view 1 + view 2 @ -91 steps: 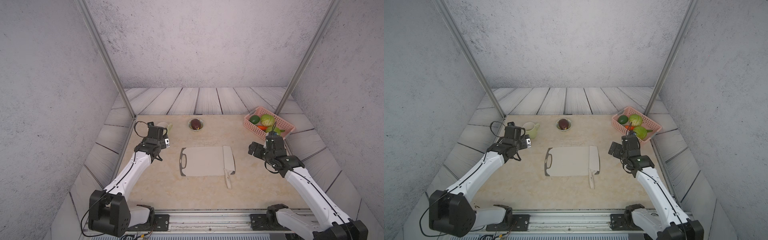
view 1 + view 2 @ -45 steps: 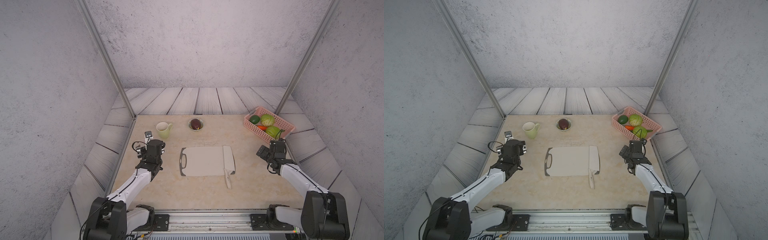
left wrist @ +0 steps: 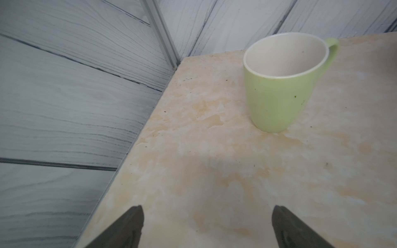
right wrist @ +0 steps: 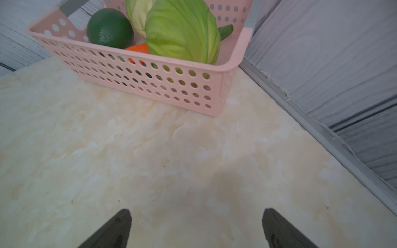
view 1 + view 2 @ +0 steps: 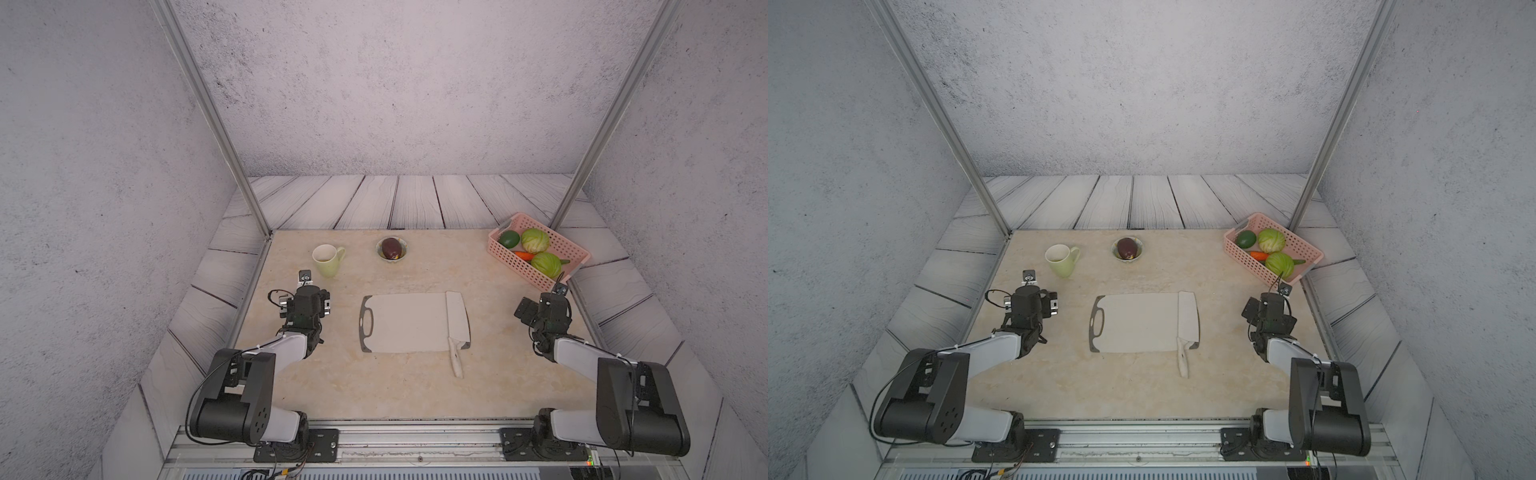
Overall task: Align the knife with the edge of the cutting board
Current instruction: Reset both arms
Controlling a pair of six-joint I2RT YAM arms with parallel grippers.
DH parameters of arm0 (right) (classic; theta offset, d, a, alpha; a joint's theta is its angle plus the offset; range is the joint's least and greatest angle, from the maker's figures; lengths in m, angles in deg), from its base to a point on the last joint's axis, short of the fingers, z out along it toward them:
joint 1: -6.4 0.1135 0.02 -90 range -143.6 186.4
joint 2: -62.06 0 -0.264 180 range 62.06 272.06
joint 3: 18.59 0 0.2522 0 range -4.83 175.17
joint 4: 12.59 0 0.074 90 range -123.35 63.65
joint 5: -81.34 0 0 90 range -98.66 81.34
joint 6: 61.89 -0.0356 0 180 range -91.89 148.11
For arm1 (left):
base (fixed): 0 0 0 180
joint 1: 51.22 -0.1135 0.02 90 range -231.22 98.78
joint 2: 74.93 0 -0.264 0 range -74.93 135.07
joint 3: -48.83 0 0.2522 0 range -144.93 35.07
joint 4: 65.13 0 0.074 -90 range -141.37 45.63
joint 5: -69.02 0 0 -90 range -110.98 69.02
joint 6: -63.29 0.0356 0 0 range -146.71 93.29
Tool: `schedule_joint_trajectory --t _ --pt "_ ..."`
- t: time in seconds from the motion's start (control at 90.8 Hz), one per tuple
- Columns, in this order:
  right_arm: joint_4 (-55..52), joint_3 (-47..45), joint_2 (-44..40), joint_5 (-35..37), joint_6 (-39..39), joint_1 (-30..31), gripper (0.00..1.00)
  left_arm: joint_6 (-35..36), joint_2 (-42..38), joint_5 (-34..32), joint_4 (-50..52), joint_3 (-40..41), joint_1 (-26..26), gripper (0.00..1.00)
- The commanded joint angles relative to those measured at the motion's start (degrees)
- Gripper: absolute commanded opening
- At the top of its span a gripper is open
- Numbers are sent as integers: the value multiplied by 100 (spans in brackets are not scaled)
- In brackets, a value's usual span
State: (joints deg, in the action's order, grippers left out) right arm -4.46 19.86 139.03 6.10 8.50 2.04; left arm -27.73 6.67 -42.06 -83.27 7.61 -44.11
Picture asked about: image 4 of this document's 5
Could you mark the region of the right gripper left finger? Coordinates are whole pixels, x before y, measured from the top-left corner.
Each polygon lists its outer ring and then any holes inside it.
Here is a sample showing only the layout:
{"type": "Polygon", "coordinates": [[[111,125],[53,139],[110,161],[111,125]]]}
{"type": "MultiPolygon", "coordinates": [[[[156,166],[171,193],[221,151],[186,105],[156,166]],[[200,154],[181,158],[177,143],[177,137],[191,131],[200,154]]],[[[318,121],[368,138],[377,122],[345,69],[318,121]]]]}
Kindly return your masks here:
{"type": "Polygon", "coordinates": [[[126,248],[132,217],[128,209],[121,209],[78,248],[126,248]]]}

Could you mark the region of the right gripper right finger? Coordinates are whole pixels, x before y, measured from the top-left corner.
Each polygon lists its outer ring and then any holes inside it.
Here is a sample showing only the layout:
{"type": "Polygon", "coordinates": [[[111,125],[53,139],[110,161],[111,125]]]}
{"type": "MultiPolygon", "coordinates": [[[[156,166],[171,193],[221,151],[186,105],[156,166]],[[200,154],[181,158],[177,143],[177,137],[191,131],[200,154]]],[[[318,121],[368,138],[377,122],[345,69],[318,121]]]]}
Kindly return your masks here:
{"type": "Polygon", "coordinates": [[[270,248],[318,248],[273,208],[265,209],[262,227],[270,248]]]}

